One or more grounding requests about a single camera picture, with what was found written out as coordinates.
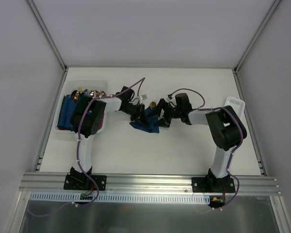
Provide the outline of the gold spoon green handle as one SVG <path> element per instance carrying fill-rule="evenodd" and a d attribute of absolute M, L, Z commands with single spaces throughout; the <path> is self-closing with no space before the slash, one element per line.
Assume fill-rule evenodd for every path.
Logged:
<path fill-rule="evenodd" d="M 149 105 L 150 109 L 153 109 L 156 107 L 156 102 L 155 101 L 152 101 Z"/>

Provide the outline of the dark blue paper napkin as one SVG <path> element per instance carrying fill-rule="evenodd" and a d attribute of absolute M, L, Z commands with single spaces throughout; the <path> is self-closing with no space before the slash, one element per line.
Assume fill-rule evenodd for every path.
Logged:
<path fill-rule="evenodd" d="M 144 118 L 131 121 L 129 124 L 134 129 L 141 130 L 146 133 L 159 133 L 160 129 L 156 125 L 158 122 L 157 107 L 147 107 L 144 110 Z"/>

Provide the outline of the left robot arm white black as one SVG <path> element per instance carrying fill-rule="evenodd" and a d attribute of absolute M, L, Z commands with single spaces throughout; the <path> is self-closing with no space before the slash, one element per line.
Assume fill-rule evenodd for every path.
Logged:
<path fill-rule="evenodd" d="M 134 105 L 130 99 L 133 90 L 123 86 L 121 92 L 114 96 L 91 97 L 83 95 L 80 98 L 72 116 L 70 123 L 72 131 L 76 136 L 76 161 L 70 169 L 70 176 L 75 179 L 75 184 L 80 189 L 87 189 L 92 183 L 90 177 L 92 172 L 92 143 L 94 135 L 100 130 L 105 114 L 113 111 L 122 111 L 130 115 L 133 123 L 140 123 L 148 126 L 145 106 L 143 104 Z"/>

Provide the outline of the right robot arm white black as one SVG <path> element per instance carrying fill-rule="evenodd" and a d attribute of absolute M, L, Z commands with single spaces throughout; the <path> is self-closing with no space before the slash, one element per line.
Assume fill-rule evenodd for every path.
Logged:
<path fill-rule="evenodd" d="M 247 131 L 240 118 L 230 106 L 214 109 L 194 109 L 186 93 L 175 95 L 176 105 L 160 99 L 148 117 L 158 117 L 158 127 L 170 127 L 172 119 L 180 119 L 187 125 L 206 125 L 216 144 L 214 161 L 205 177 L 192 178 L 194 192 L 235 192 L 229 172 L 234 152 L 247 137 Z"/>

